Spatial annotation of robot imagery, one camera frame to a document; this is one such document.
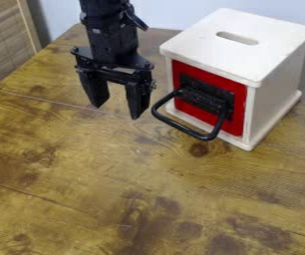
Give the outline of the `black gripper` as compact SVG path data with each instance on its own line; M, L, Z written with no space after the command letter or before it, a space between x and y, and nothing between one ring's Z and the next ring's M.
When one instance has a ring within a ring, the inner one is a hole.
M83 20L89 46L75 47L76 70L92 105L109 99L108 82L125 86L131 117L136 120L151 104L152 63L139 54L140 19Z

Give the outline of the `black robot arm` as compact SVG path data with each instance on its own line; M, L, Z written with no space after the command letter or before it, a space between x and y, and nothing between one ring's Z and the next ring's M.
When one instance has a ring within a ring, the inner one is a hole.
M131 117L148 109L153 89L152 62L139 54L137 29L149 26L139 18L131 0L79 0L88 47L75 47L76 72L92 105L109 99L108 82L125 87Z

